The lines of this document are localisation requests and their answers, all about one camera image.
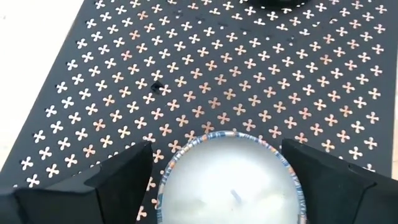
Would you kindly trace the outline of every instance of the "perforated tabletop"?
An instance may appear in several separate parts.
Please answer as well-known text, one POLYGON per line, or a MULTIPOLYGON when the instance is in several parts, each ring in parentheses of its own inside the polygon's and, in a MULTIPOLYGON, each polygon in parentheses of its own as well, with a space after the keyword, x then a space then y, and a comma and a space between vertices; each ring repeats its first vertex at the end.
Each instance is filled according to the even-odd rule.
POLYGON ((154 173, 187 141, 293 138, 391 175, 394 1, 86 1, 5 163, 4 185, 58 182, 142 140, 154 173), (160 94, 150 86, 160 81, 160 94))

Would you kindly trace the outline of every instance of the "wax surface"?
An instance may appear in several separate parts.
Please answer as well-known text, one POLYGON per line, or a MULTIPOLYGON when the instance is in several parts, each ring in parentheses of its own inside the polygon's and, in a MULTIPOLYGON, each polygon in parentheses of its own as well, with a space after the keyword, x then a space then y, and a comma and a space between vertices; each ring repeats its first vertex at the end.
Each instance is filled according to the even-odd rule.
POLYGON ((247 139, 201 143, 176 163, 165 186, 164 224, 296 224, 299 202, 289 172, 247 139))

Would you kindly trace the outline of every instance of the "candle wick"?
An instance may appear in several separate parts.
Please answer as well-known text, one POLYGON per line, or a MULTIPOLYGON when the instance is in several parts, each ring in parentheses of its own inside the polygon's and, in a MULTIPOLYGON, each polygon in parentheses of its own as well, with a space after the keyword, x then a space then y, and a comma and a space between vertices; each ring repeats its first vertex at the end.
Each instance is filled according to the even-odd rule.
POLYGON ((236 193, 235 190, 231 190, 232 196, 235 198, 235 200, 239 203, 242 204, 242 198, 236 193))

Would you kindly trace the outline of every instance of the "candle jar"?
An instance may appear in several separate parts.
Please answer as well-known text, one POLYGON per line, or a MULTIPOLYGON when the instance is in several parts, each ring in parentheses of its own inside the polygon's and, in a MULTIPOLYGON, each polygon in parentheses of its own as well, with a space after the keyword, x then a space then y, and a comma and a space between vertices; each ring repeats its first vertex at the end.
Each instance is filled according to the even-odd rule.
POLYGON ((263 140, 218 131, 188 142, 168 163, 158 224, 304 224, 305 199, 286 159, 263 140))

